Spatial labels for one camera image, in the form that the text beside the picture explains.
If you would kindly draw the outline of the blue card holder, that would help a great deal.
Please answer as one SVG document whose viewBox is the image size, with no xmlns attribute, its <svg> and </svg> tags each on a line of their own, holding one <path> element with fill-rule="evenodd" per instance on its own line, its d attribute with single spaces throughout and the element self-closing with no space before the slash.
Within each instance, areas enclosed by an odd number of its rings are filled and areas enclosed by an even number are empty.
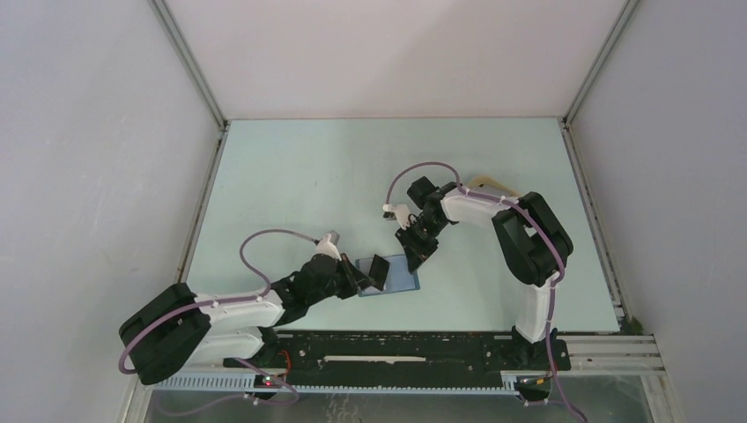
<svg viewBox="0 0 747 423">
<path fill-rule="evenodd" d="M 418 274 L 410 273 L 407 259 L 404 254 L 395 256 L 384 256 L 389 263 L 388 275 L 383 289 L 378 290 L 371 286 L 359 293 L 359 297 L 373 297 L 386 294 L 405 293 L 420 289 Z"/>
</svg>

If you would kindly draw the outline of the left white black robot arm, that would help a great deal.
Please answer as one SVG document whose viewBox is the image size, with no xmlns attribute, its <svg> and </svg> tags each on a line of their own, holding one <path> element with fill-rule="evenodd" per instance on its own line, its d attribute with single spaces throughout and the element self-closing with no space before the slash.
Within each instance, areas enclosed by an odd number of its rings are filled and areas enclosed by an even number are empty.
<svg viewBox="0 0 747 423">
<path fill-rule="evenodd" d="M 275 327 L 293 323 L 331 297 L 340 300 L 369 287 L 382 290 L 390 263 L 375 256 L 360 271 L 347 256 L 312 256 L 301 268 L 252 293 L 196 294 L 169 286 L 119 329 L 124 374 L 144 385 L 163 382 L 184 367 L 224 359 L 267 367 L 278 356 Z"/>
</svg>

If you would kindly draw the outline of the black credit card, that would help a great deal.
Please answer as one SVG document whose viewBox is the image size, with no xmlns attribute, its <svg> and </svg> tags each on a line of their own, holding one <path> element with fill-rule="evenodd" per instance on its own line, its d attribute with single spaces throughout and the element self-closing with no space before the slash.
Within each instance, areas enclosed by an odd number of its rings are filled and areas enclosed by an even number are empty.
<svg viewBox="0 0 747 423">
<path fill-rule="evenodd" d="M 370 286 L 380 292 L 383 291 L 388 278 L 389 268 L 390 263 L 386 258 L 374 255 L 368 271 Z"/>
</svg>

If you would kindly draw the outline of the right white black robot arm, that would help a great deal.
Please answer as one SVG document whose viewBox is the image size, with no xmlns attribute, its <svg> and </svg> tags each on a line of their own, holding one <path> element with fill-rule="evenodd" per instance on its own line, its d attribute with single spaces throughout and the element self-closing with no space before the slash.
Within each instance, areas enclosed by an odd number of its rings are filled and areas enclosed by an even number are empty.
<svg viewBox="0 0 747 423">
<path fill-rule="evenodd" d="M 512 328 L 515 362 L 534 368 L 548 355 L 552 332 L 554 289 L 566 271 L 573 242 L 540 194 L 522 197 L 494 186 L 469 188 L 458 182 L 434 185 L 428 178 L 414 181 L 407 195 L 420 210 L 385 202 L 384 219 L 398 224 L 396 238 L 403 247 L 409 272 L 416 271 L 437 250 L 438 235 L 449 225 L 469 223 L 492 230 L 507 268 L 523 285 L 524 305 Z"/>
</svg>

